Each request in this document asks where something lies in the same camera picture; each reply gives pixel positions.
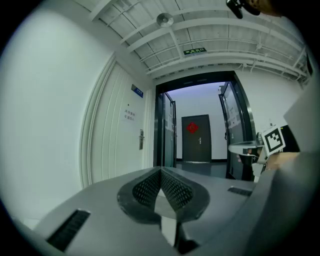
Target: dark door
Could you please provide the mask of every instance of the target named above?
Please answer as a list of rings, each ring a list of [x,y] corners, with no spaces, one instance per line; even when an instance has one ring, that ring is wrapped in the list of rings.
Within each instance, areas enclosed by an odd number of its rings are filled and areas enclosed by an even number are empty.
[[[219,95],[228,146],[253,139],[250,119],[245,116],[245,114],[249,115],[247,106],[249,103],[245,103],[243,93],[236,86],[227,82],[221,88],[221,94]],[[238,161],[237,155],[229,151],[227,153],[227,178],[246,181],[252,179],[252,168],[243,165]]]
[[[182,160],[211,162],[209,115],[182,117]]]

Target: black vent slot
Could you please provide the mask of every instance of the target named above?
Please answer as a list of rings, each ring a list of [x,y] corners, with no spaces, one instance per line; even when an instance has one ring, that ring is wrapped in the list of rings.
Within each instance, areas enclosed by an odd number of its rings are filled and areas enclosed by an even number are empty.
[[[47,239],[47,242],[58,250],[64,252],[72,239],[88,219],[90,213],[76,210],[58,229]]]
[[[228,191],[242,195],[242,196],[246,196],[246,197],[250,197],[252,194],[251,190],[245,190],[245,189],[234,187],[234,186],[230,187]]]

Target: white wall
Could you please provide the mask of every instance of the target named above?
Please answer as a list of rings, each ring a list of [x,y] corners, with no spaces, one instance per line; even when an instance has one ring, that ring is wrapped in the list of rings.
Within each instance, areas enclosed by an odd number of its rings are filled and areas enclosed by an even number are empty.
[[[219,100],[224,82],[201,84],[169,91],[176,106],[176,157],[182,159],[182,117],[209,115],[211,158],[227,159],[226,126]]]
[[[44,2],[0,60],[0,194],[29,226],[82,189],[80,134],[93,87],[114,51],[142,80],[120,38],[73,1]]]
[[[284,114],[302,92],[298,82],[267,72],[236,71],[236,74],[251,106],[255,131],[268,129],[270,122],[278,126],[287,125]]]

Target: hallway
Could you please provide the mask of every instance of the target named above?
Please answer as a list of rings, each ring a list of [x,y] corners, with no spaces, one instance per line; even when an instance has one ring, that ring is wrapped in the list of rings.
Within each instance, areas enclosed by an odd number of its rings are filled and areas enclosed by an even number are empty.
[[[227,162],[191,163],[178,161],[176,163],[176,168],[205,176],[225,178]]]

